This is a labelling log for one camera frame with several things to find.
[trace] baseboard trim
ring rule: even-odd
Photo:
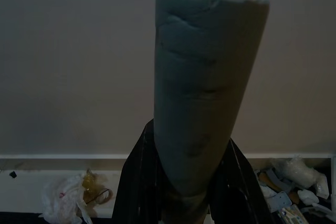
[[[271,166],[272,158],[302,157],[307,165],[329,166],[330,153],[245,153],[252,167]],[[0,170],[121,170],[128,154],[20,154],[0,155]]]

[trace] clutter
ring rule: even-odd
[[[271,189],[273,189],[274,191],[276,192],[281,192],[281,188],[278,187],[277,185],[275,185],[270,179],[269,177],[267,176],[266,173],[264,172],[261,172],[259,173],[259,176],[258,176],[259,180],[263,183],[265,183],[268,187],[270,187]],[[300,198],[298,196],[298,194],[295,192],[295,191],[291,191],[288,193],[288,197],[290,198],[290,200],[295,203],[295,204],[298,204],[300,202]]]
[[[291,184],[286,184],[282,182],[277,175],[273,172],[272,169],[266,170],[266,174],[269,177],[269,179],[277,186],[279,187],[282,191],[285,191],[286,193],[289,193],[293,188],[293,183]]]
[[[268,186],[260,185],[260,189],[261,189],[261,192],[262,192],[262,194],[264,195],[265,198],[269,198],[269,197],[275,196],[277,194],[275,191],[273,191]]]
[[[94,201],[96,204],[101,205],[112,198],[112,191],[106,189],[102,184],[105,181],[106,178],[103,175],[94,174],[91,170],[87,170],[82,183],[85,189],[83,200],[86,204]]]
[[[9,175],[10,175],[10,177],[12,177],[12,178],[16,178],[16,177],[17,177],[15,171],[12,171]]]
[[[269,206],[270,212],[276,212],[283,207],[289,207],[292,205],[288,195],[282,191],[277,195],[266,199],[267,205]]]
[[[299,190],[298,195],[306,206],[310,206],[313,203],[319,203],[319,198],[316,197],[316,195],[312,191],[308,191],[305,189]]]
[[[297,205],[282,208],[278,216],[285,224],[309,224]]]
[[[319,204],[313,203],[312,207],[302,208],[301,213],[305,212],[309,212],[310,214],[316,215],[321,218],[326,217],[336,223],[336,214],[333,213],[329,208],[321,206]]]
[[[43,218],[50,224],[81,224],[76,215],[80,209],[87,224],[92,224],[83,200],[85,192],[82,187],[84,175],[59,179],[46,184],[42,190]]]
[[[295,157],[291,160],[273,159],[274,168],[284,177],[307,189],[316,184],[320,173],[313,168],[308,168],[302,158]]]
[[[316,195],[323,198],[329,198],[329,188],[327,177],[324,174],[320,174],[317,183],[315,184]]]

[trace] gray wall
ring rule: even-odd
[[[233,138],[336,151],[336,4],[270,2]],[[128,153],[153,116],[154,0],[0,5],[0,154]]]

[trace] gray foam roll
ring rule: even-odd
[[[182,198],[205,197],[230,139],[268,10],[261,1],[156,0],[155,144]]]

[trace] dark floor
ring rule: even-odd
[[[309,213],[303,214],[309,224],[335,224],[331,220],[327,218],[320,218],[315,215],[311,215]],[[280,220],[280,218],[277,217],[277,214],[273,214],[275,224],[283,224],[283,222]]]
[[[1,224],[47,224],[40,214],[23,214],[17,212],[0,212]],[[111,219],[91,218],[94,224],[111,224]]]

